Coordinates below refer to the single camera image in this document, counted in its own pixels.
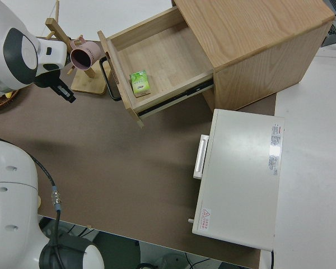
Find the arm gripper black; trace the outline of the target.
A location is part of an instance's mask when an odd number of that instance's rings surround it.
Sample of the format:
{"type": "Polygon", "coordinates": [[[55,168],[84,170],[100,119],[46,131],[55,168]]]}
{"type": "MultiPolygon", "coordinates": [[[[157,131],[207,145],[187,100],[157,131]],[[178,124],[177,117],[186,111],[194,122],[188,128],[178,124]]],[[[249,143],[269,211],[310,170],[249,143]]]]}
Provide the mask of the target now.
{"type": "Polygon", "coordinates": [[[35,77],[34,84],[38,87],[51,87],[54,92],[70,103],[73,103],[76,100],[74,93],[60,80],[59,69],[40,74],[35,77]]]}

